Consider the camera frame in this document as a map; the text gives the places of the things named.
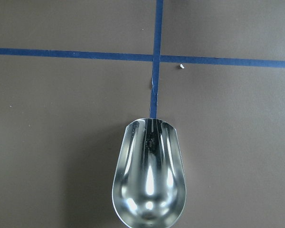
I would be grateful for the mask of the silver metal ice scoop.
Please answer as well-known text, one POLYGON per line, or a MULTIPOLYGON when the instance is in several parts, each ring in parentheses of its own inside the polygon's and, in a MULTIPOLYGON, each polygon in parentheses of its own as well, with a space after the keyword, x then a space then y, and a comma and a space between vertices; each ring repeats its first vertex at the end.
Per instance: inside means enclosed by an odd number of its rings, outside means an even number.
POLYGON ((186 202, 176 129, 156 118, 127 125, 112 186, 118 218, 129 228, 170 228, 186 202))

